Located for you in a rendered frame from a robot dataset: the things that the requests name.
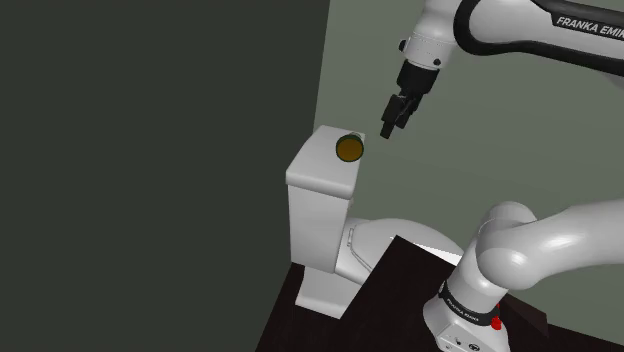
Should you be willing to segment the white toilet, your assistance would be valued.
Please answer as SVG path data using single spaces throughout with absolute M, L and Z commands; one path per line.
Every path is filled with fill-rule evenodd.
M 322 125 L 286 170 L 291 261 L 304 267 L 295 304 L 339 319 L 397 237 L 455 266 L 463 250 L 439 231 L 405 219 L 348 215 L 360 162 L 343 162 L 337 140 L 357 131 Z

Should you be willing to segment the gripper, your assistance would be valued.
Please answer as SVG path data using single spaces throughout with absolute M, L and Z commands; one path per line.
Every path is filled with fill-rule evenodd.
M 396 83 L 402 96 L 393 94 L 382 114 L 380 136 L 389 139 L 394 127 L 403 129 L 409 118 L 418 109 L 422 95 L 431 91 L 439 70 L 413 65 L 408 60 L 402 64 Z

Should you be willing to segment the dark robot stand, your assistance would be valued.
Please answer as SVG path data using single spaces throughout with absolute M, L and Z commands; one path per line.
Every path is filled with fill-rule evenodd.
M 454 266 L 396 238 L 360 288 L 325 352 L 440 352 L 422 308 Z M 546 318 L 506 295 L 500 302 L 511 352 L 558 352 Z

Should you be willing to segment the green and brown cylinder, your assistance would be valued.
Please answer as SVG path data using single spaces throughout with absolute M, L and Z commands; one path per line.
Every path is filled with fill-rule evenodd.
M 335 144 L 336 156 L 343 162 L 356 162 L 364 154 L 364 141 L 358 133 L 341 136 Z

